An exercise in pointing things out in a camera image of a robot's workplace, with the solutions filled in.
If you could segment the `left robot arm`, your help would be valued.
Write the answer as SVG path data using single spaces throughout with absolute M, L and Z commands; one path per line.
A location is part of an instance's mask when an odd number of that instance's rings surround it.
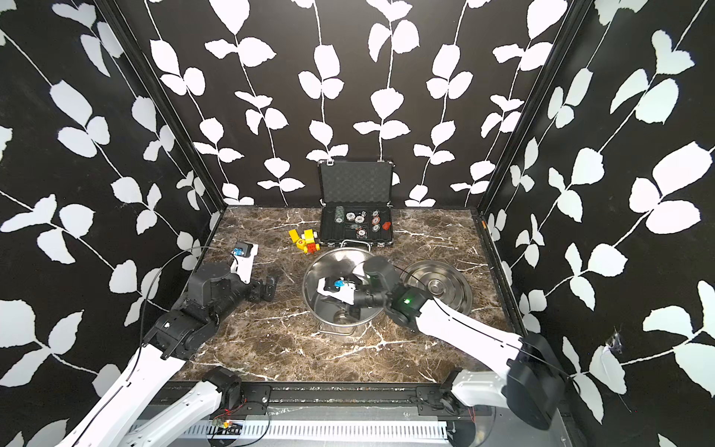
M 232 413 L 247 403 L 240 377 L 215 367 L 179 400 L 139 428 L 133 426 L 241 303 L 274 300 L 279 277 L 252 279 L 251 270 L 246 262 L 199 268 L 189 279 L 182 305 L 158 318 L 128 367 L 61 445 L 168 446 L 203 417 L 221 410 Z

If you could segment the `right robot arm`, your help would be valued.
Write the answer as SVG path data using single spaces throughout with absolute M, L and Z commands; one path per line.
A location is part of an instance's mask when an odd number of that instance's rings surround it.
M 467 406 L 508 408 L 527 425 L 546 430 L 568 382 L 549 342 L 490 327 L 448 307 L 426 285 L 411 286 L 382 256 L 370 258 L 360 276 L 329 279 L 325 289 L 353 307 L 381 308 L 398 326 L 431 336 L 487 366 L 460 372 L 450 393 Z

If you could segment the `steel pot lid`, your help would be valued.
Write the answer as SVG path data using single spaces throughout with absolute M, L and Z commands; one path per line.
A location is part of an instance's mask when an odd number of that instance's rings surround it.
M 463 314 L 473 307 L 473 294 L 465 276 L 450 264 L 424 260 L 411 264 L 401 274 L 410 286 L 429 291 L 445 305 Z

